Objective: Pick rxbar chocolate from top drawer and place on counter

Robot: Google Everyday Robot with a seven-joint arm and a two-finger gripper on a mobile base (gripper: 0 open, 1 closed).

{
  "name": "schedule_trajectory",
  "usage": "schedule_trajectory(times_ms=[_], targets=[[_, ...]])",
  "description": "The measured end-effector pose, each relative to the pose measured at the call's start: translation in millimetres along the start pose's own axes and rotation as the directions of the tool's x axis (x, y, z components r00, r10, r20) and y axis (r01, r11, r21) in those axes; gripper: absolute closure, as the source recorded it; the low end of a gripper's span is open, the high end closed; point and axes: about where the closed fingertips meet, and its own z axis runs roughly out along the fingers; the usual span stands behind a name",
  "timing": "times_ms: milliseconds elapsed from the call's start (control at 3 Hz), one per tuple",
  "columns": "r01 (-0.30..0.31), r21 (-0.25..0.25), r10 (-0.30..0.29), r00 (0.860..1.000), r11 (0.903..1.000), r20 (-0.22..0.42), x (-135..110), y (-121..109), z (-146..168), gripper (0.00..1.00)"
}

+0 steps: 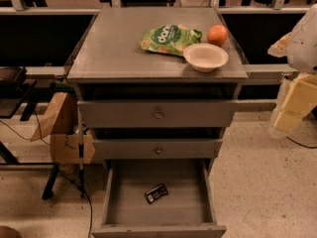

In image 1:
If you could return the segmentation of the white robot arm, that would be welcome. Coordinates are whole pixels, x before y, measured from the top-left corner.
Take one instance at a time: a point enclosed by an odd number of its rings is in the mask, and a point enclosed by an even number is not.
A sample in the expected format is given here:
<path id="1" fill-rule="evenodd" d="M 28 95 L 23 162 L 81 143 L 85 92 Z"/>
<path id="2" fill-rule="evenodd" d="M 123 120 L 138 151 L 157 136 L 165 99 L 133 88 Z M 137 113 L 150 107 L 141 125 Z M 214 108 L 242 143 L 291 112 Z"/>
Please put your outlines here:
<path id="1" fill-rule="evenodd" d="M 313 5 L 292 31 L 269 47 L 276 58 L 287 57 L 288 65 L 300 72 L 317 72 L 317 5 Z"/>

